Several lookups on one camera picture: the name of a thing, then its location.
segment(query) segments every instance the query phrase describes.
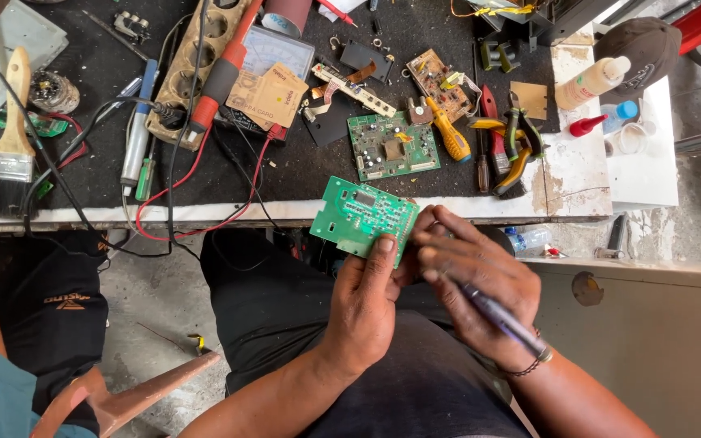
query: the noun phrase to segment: sandpaper roll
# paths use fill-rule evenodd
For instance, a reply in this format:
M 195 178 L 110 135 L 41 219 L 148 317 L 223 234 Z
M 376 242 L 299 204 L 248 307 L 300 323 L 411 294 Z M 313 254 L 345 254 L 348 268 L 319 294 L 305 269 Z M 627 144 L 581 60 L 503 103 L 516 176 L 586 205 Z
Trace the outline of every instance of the sandpaper roll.
M 268 0 L 261 24 L 281 34 L 301 38 L 312 0 Z

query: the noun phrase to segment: fingernail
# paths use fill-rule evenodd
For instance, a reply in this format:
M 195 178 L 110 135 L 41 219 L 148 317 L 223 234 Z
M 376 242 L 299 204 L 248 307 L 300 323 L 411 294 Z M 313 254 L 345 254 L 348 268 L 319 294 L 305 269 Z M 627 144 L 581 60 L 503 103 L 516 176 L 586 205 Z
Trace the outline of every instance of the fingernail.
M 378 248 L 388 253 L 394 247 L 394 241 L 390 238 L 381 238 L 378 240 Z
M 421 249 L 421 259 L 423 261 L 430 261 L 437 254 L 437 250 L 434 248 L 426 247 Z
M 424 276 L 424 280 L 431 282 L 437 281 L 437 279 L 440 277 L 440 274 L 433 269 L 425 270 L 422 275 Z

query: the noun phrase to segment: workbench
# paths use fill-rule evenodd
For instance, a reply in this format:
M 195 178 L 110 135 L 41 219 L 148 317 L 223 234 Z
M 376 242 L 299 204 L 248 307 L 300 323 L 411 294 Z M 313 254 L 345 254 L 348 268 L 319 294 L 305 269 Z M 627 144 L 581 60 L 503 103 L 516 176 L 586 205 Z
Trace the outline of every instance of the workbench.
M 381 2 L 378 12 L 384 23 L 384 45 L 391 46 L 396 62 L 390 79 L 392 85 L 368 84 L 385 101 L 396 102 L 404 109 L 407 97 L 417 97 L 418 92 L 411 79 L 400 75 L 405 63 L 428 48 L 436 50 L 445 64 L 454 70 L 466 72 L 472 77 L 472 23 L 468 18 L 450 15 L 448 0 L 441 2 Z M 88 9 L 103 19 L 108 19 L 122 9 L 138 13 L 151 22 L 153 38 L 142 46 L 146 53 L 158 53 L 163 37 L 178 17 L 192 13 L 196 2 L 178 4 L 170 0 L 149 2 L 146 10 L 136 10 L 136 5 L 126 2 L 96 2 L 72 0 L 57 5 L 31 5 L 40 14 L 61 26 L 68 33 L 69 47 L 51 64 L 49 70 L 68 77 L 80 88 L 82 101 L 73 114 L 82 125 L 88 123 L 90 114 L 101 103 L 114 97 L 123 86 L 144 70 L 144 63 L 120 43 L 112 40 L 96 24 L 80 11 Z M 365 6 L 356 9 L 351 16 L 360 26 L 356 29 L 341 22 L 331 23 L 317 14 L 317 5 L 310 12 L 303 40 L 316 46 L 316 51 L 336 61 L 337 54 L 329 49 L 329 37 L 337 35 L 342 41 L 354 39 L 371 45 L 375 37 L 372 31 L 372 13 Z M 403 177 L 384 178 L 371 185 L 401 196 L 412 197 L 419 204 L 443 204 L 462 217 L 485 224 L 532 224 L 541 222 L 591 222 L 601 221 L 613 214 L 609 183 L 609 165 L 605 157 L 604 141 L 600 129 L 579 139 L 566 134 L 565 128 L 579 118 L 599 115 L 599 103 L 594 100 L 571 112 L 558 110 L 552 99 L 554 82 L 567 81 L 593 63 L 590 26 L 557 47 L 540 47 L 532 54 L 522 54 L 522 66 L 508 75 L 501 72 L 481 71 L 481 83 L 488 84 L 500 114 L 507 109 L 506 95 L 511 80 L 548 85 L 548 111 L 551 120 L 544 126 L 544 141 L 550 147 L 545 158 L 527 166 L 522 178 L 527 188 L 524 197 L 515 200 L 499 200 L 494 196 L 480 195 L 477 190 L 477 169 L 473 162 L 455 163 L 440 145 L 438 170 L 421 172 Z M 347 68 L 343 73 L 350 73 Z M 321 84 L 316 78 L 310 86 Z M 357 104 L 357 115 L 370 113 Z M 127 228 L 121 207 L 118 179 L 124 156 L 125 125 L 131 107 L 124 105 L 115 117 L 95 129 L 90 135 L 89 154 L 70 164 L 63 172 L 68 184 L 89 220 L 100 229 Z M 475 147 L 475 135 L 464 129 L 466 119 L 455 125 Z M 247 146 L 238 134 L 223 131 L 221 135 L 229 145 L 244 157 L 252 170 L 254 157 L 247 153 Z M 68 131 L 54 142 L 53 154 L 74 137 Z M 249 137 L 260 150 L 261 137 Z M 206 147 L 196 173 L 174 192 L 174 221 L 179 228 L 202 228 L 217 224 L 237 206 L 247 200 L 249 186 L 235 167 L 220 154 L 212 139 Z M 157 171 L 153 192 L 164 187 L 165 162 L 172 152 L 172 145 L 163 145 L 157 160 L 162 164 Z M 195 154 L 180 149 L 175 164 L 175 179 L 185 174 Z M 292 126 L 285 146 L 271 146 L 265 155 L 265 163 L 277 164 L 277 168 L 265 165 L 265 182 L 260 190 L 266 201 L 269 215 L 283 226 L 305 226 L 323 208 L 320 197 L 329 176 L 358 183 L 355 163 L 347 138 L 333 144 L 317 147 L 298 117 Z M 137 203 L 130 200 L 133 217 Z M 33 221 L 33 229 L 54 230 L 81 226 L 79 218 L 69 206 L 68 200 L 56 188 L 41 203 L 41 213 Z M 148 206 L 142 214 L 148 228 L 161 228 L 167 217 L 165 204 Z M 253 204 L 235 224 L 267 226 L 269 222 L 259 204 Z M 0 220 L 0 232 L 19 231 L 17 221 Z

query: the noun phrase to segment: circuit board with yellow components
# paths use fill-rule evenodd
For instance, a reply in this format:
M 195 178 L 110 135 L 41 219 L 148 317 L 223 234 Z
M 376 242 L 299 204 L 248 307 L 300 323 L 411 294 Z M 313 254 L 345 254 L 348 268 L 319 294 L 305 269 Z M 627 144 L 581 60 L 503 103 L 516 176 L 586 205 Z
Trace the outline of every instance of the circuit board with yellow components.
M 433 49 L 407 63 L 407 69 L 424 96 L 431 97 L 448 114 L 451 123 L 474 109 L 475 105 L 457 83 L 459 73 L 445 66 Z
M 366 184 L 356 185 L 333 176 L 323 194 L 325 202 L 310 234 L 337 244 L 337 248 L 367 258 L 380 234 L 396 237 L 394 268 L 421 210 L 417 204 Z
M 350 144 L 362 182 L 440 168 L 432 126 L 409 125 L 404 114 L 348 119 Z

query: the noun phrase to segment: wooden brush handle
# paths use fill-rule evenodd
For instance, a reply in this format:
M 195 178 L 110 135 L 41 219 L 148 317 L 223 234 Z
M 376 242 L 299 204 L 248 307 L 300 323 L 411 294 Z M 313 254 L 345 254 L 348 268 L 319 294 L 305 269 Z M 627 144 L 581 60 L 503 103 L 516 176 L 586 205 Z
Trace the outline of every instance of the wooden brush handle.
M 10 58 L 7 65 L 7 82 L 18 95 L 21 105 L 26 106 L 29 98 L 29 88 L 31 87 L 31 67 L 29 66 L 29 55 L 26 49 L 18 46 Z M 36 155 L 34 149 L 26 138 L 26 128 L 24 127 L 24 115 L 20 112 L 13 96 L 7 93 L 7 127 L 0 139 L 0 152 L 12 154 Z

